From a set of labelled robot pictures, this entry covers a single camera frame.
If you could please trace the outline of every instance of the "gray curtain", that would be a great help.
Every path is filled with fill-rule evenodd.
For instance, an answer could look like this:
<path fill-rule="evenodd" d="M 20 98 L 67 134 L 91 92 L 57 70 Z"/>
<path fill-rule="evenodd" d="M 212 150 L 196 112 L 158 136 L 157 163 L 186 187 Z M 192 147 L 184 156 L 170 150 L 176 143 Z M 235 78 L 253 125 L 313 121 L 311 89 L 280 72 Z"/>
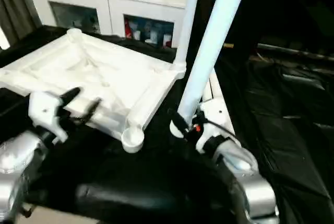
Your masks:
<path fill-rule="evenodd" d="M 10 45 L 40 25 L 32 0 L 0 0 L 0 27 Z"/>

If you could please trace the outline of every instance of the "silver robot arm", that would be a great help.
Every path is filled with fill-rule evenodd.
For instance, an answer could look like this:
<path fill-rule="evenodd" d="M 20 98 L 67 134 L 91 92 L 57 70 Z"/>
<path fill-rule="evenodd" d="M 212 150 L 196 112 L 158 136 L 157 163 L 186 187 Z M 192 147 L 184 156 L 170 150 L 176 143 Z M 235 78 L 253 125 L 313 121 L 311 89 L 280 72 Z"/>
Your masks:
<path fill-rule="evenodd" d="M 69 120 L 69 115 L 59 116 L 58 110 L 79 93 L 80 89 L 74 88 L 60 97 L 48 92 L 30 95 L 28 114 L 33 127 L 0 146 L 0 222 L 15 222 L 23 211 L 28 186 L 50 148 L 68 137 L 60 122 Z M 92 104 L 84 117 L 75 118 L 76 124 L 86 123 L 99 102 Z"/>
<path fill-rule="evenodd" d="M 236 136 L 224 127 L 224 105 L 221 98 L 201 103 L 190 128 L 178 113 L 170 111 L 170 114 L 183 136 L 217 166 L 220 178 L 229 188 L 237 222 L 278 224 L 275 193 L 260 175 L 252 153 L 243 148 Z"/>

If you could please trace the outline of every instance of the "white bracket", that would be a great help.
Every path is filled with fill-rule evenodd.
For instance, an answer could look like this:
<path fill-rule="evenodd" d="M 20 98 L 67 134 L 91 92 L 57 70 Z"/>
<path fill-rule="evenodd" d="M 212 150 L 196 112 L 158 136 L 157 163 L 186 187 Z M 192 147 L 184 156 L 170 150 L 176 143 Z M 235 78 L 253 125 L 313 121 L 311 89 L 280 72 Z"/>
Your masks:
<path fill-rule="evenodd" d="M 28 115 L 35 126 L 42 126 L 64 142 L 67 133 L 59 125 L 57 109 L 62 104 L 61 98 L 48 92 L 32 92 L 29 99 Z"/>

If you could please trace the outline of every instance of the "cabinet door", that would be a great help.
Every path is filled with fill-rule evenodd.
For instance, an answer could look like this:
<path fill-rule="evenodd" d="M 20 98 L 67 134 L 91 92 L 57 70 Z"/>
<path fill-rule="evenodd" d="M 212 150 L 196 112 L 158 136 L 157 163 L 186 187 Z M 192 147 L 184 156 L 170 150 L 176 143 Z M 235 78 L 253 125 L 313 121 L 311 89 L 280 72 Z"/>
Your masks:
<path fill-rule="evenodd" d="M 163 43 L 165 40 L 172 40 L 171 46 L 177 47 L 184 16 L 183 8 L 133 0 L 109 0 L 109 9 L 114 34 L 125 37 L 131 30 L 133 38 L 152 43 L 152 40 L 148 38 L 150 30 L 153 29 L 154 42 L 156 38 L 161 38 L 160 41 Z"/>
<path fill-rule="evenodd" d="M 33 0 L 43 25 L 112 34 L 108 0 Z"/>

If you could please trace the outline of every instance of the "black fabric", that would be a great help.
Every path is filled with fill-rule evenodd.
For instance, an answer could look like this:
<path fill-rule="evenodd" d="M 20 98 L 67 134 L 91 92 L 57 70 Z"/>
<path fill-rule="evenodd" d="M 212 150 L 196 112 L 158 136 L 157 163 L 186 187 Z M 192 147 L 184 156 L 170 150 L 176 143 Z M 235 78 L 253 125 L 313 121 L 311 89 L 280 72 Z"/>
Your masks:
<path fill-rule="evenodd" d="M 281 223 L 333 223 L 333 77 L 248 62 L 216 64 L 233 126 L 274 187 Z"/>
<path fill-rule="evenodd" d="M 3 52 L 0 66 L 64 32 L 44 27 Z M 140 42 L 103 39 L 156 55 L 156 49 Z M 172 60 L 174 52 L 159 50 L 156 56 Z M 275 190 L 281 223 L 333 223 L 333 77 L 260 62 L 236 68 L 230 60 L 234 57 L 224 50 L 216 73 L 237 137 Z M 229 196 L 210 163 L 170 136 L 167 109 L 176 109 L 184 85 L 180 80 L 173 86 L 135 155 L 89 127 L 56 146 L 31 187 L 29 201 L 111 223 L 233 223 Z M 30 121 L 27 100 L 0 89 L 0 102 L 4 141 Z"/>
<path fill-rule="evenodd" d="M 52 27 L 39 29 L 3 52 L 0 66 L 47 44 L 65 31 Z M 119 37 L 97 37 L 166 61 L 175 57 L 172 49 L 158 50 Z M 183 80 L 173 86 L 145 130 L 142 150 L 135 155 L 127 154 L 118 140 L 86 126 L 65 144 L 56 146 L 43 163 L 40 177 L 31 186 L 29 202 L 110 223 L 215 223 L 223 218 L 234 223 L 227 189 L 211 163 L 193 146 L 171 137 L 167 110 L 176 110 L 184 85 Z M 15 119 L 11 127 L 3 127 L 2 142 L 30 124 L 28 100 L 18 97 L 0 89 L 0 112 L 11 103 L 24 105 L 15 114 L 9 110 L 0 117 L 3 126 L 7 119 Z"/>

